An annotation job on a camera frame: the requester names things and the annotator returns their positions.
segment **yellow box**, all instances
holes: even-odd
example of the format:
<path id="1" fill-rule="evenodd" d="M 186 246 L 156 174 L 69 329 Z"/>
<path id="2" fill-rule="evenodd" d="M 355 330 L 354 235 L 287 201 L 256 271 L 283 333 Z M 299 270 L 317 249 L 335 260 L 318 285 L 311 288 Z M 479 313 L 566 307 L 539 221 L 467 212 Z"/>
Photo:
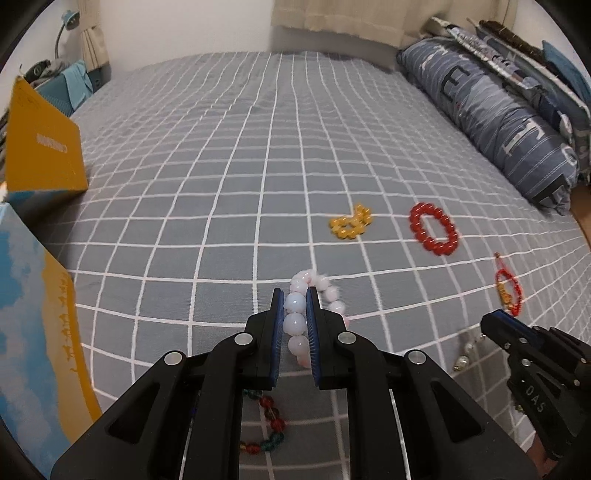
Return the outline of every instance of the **yellow box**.
<path id="1" fill-rule="evenodd" d="M 25 220 L 88 189 L 78 126 L 22 77 L 12 89 L 2 187 Z"/>

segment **person's hand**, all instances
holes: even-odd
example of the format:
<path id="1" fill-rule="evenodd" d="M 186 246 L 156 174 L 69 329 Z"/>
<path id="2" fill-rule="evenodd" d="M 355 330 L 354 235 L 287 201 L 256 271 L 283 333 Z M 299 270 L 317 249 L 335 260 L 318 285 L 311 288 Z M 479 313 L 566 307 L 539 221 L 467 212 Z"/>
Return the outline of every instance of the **person's hand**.
<path id="1" fill-rule="evenodd" d="M 555 460 L 548 458 L 546 449 L 544 448 L 544 445 L 542 445 L 542 441 L 537 433 L 534 437 L 534 443 L 532 443 L 530 449 L 527 450 L 527 456 L 534 462 L 538 474 L 542 478 L 548 475 L 558 463 Z"/>

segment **red string bracelet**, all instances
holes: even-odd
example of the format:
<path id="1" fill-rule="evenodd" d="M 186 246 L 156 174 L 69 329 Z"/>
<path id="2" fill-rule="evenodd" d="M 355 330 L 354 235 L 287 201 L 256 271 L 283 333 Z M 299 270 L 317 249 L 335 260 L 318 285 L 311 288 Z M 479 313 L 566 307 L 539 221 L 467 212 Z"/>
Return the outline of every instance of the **red string bracelet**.
<path id="1" fill-rule="evenodd" d="M 505 310 L 508 310 L 513 317 L 517 317 L 521 312 L 521 306 L 523 304 L 523 291 L 521 290 L 521 285 L 509 270 L 507 270 L 505 263 L 501 258 L 500 253 L 495 253 L 495 261 L 499 267 L 495 274 L 495 284 L 496 290 L 499 292 L 499 297 L 501 297 L 501 302 L 505 306 Z M 515 290 L 515 294 L 517 295 L 517 302 L 513 303 L 513 298 L 509 292 L 507 292 L 505 286 L 503 285 L 503 277 L 506 280 L 511 282 L 513 285 L 513 289 Z"/>
<path id="2" fill-rule="evenodd" d="M 423 214 L 432 215 L 439 220 L 447 233 L 447 242 L 437 242 L 427 234 L 421 223 L 421 215 Z M 436 255 L 451 255 L 455 252 L 458 246 L 456 226 L 439 207 L 435 207 L 432 203 L 419 202 L 411 209 L 408 220 L 410 221 L 410 229 L 414 232 L 414 237 L 423 244 L 426 250 Z"/>

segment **blue striped pillow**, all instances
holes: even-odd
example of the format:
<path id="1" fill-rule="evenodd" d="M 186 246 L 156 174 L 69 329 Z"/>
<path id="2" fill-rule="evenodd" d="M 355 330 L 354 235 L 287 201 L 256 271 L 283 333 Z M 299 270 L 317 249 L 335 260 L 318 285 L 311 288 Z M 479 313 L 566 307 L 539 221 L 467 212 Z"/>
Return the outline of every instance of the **blue striped pillow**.
<path id="1" fill-rule="evenodd" d="M 526 199 L 568 211 L 579 168 L 573 149 L 501 78 L 449 38 L 421 40 L 398 61 Z"/>

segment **wooden floor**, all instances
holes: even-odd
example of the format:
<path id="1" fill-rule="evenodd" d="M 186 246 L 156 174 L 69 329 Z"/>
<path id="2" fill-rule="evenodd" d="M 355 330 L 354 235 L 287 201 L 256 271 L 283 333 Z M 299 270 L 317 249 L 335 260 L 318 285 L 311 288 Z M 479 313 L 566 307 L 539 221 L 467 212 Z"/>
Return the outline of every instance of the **wooden floor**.
<path id="1" fill-rule="evenodd" d="M 570 211 L 591 246 L 591 192 L 588 187 L 576 187 L 570 197 Z"/>

